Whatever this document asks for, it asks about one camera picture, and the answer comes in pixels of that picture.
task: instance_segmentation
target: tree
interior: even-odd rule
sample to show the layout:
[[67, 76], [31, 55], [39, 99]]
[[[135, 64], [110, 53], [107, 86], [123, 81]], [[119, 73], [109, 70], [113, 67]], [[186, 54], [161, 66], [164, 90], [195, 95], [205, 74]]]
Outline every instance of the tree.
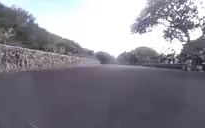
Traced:
[[178, 56], [181, 62], [191, 61], [191, 69], [195, 70], [197, 66], [205, 62], [205, 39], [197, 39], [183, 45], [183, 49]]
[[135, 65], [137, 58], [132, 52], [123, 52], [117, 57], [117, 62], [122, 65]]
[[190, 31], [199, 29], [205, 39], [205, 0], [147, 0], [132, 33], [144, 34], [157, 25], [163, 25], [164, 38], [190, 42]]
[[158, 53], [149, 47], [139, 47], [132, 51], [137, 58], [137, 64], [156, 63]]
[[141, 65], [158, 63], [159, 54], [152, 48], [139, 47], [130, 52], [124, 52], [117, 58], [119, 64]]
[[198, 39], [184, 44], [179, 57], [183, 62], [187, 59], [194, 60], [201, 52], [205, 54], [205, 39]]
[[100, 61], [101, 64], [115, 64], [115, 58], [106, 52], [97, 52], [95, 57]]

